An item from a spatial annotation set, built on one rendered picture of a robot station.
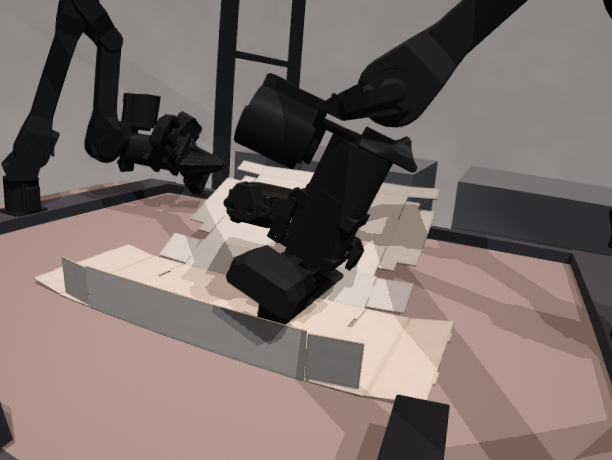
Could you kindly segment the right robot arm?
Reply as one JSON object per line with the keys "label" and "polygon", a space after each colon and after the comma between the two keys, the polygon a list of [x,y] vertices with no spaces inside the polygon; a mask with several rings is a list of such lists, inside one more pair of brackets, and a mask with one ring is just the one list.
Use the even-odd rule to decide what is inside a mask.
{"label": "right robot arm", "polygon": [[[464,57],[526,1],[461,0],[437,23],[371,62],[359,84],[327,100],[269,73],[245,106],[234,142],[293,169],[302,160],[310,164],[327,130],[333,135],[312,181],[344,203],[370,208],[392,164],[417,170],[412,142],[407,136],[393,140],[369,127],[359,134],[326,115],[342,121],[370,118],[385,127],[409,125]],[[229,189],[223,204],[230,220],[270,228],[267,237],[281,242],[301,188],[248,184],[254,186],[244,181]]]}

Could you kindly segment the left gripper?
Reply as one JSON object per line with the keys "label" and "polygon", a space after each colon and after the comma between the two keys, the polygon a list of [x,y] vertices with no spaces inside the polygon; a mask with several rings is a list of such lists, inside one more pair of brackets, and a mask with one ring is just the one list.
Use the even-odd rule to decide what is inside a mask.
{"label": "left gripper", "polygon": [[[180,174],[184,177],[183,182],[189,191],[200,195],[205,188],[210,173],[225,169],[226,163],[223,159],[198,147],[190,134],[187,134],[186,137],[181,137],[178,134],[174,139],[170,133],[173,128],[178,129],[180,125],[181,123],[175,115],[165,114],[160,117],[151,136],[149,136],[150,143],[148,141],[149,137],[143,143],[141,149],[142,162],[155,172],[164,169],[169,170],[172,175],[178,176],[180,171]],[[158,151],[158,154],[154,149]]]}

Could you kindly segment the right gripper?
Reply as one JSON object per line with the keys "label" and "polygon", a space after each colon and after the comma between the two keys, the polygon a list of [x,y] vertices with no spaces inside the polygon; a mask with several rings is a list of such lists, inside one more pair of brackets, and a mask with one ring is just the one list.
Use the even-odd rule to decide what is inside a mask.
{"label": "right gripper", "polygon": [[369,208],[332,197],[312,178],[295,198],[299,205],[279,242],[285,251],[268,245],[252,249],[234,257],[226,275],[259,304],[257,317],[285,325],[344,277],[336,268],[346,259],[347,270],[357,265],[364,248],[353,235],[370,217]]}

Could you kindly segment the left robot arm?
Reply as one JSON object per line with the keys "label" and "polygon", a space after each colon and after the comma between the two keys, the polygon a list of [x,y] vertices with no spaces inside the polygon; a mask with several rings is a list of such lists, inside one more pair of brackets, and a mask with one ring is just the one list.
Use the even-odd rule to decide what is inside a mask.
{"label": "left robot arm", "polygon": [[99,0],[59,0],[55,36],[31,111],[14,141],[13,151],[1,163],[7,176],[3,176],[5,208],[0,209],[1,213],[21,217],[48,210],[41,206],[38,174],[50,155],[54,156],[60,133],[52,130],[53,116],[82,33],[97,46],[93,111],[85,150],[102,163],[120,156],[117,164],[121,172],[133,171],[134,164],[144,165],[141,149],[150,135],[138,130],[154,129],[161,96],[124,93],[122,118],[118,121],[123,37]]}

